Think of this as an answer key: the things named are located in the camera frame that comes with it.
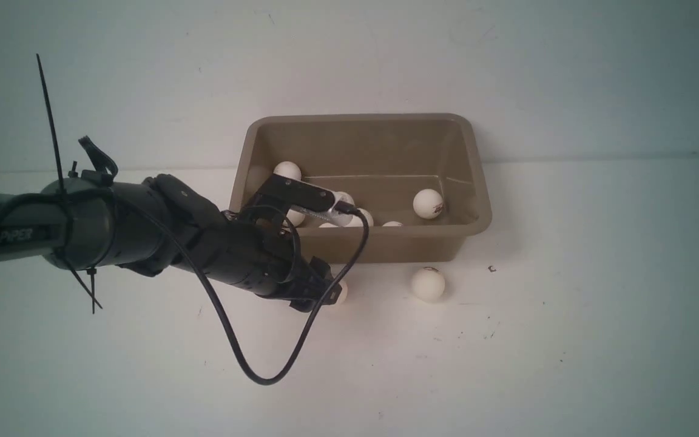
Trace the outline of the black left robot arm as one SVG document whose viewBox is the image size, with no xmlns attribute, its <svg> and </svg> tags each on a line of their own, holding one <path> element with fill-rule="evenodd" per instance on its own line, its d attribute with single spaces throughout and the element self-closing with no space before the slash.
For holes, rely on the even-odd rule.
<svg viewBox="0 0 699 437">
<path fill-rule="evenodd" d="M 0 194 L 0 262 L 43 257 L 61 270 L 119 266 L 155 277 L 170 266 L 286 300 L 308 312 L 333 281 L 280 229 L 271 206 L 222 211 L 179 179 L 161 174 L 108 186 L 89 176 L 54 182 L 38 194 Z"/>
</svg>

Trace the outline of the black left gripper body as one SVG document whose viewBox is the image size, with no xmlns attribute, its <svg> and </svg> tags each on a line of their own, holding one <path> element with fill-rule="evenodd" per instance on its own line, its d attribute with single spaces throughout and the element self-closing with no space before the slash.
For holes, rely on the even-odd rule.
<svg viewBox="0 0 699 437">
<path fill-rule="evenodd" d="M 334 280 L 327 263 L 302 256 L 293 235 L 228 218 L 204 230 L 203 273 L 258 297 L 287 301 L 323 295 Z"/>
</svg>

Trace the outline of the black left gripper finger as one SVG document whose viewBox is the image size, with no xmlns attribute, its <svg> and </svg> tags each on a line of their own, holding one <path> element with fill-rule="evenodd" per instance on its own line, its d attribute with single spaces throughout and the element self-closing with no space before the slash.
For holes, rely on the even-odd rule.
<svg viewBox="0 0 699 437">
<path fill-rule="evenodd" d="M 331 305 L 332 298 L 330 296 L 322 298 L 322 295 L 293 297 L 289 299 L 289 307 L 301 313 L 310 313 L 319 302 L 322 305 Z"/>
</svg>

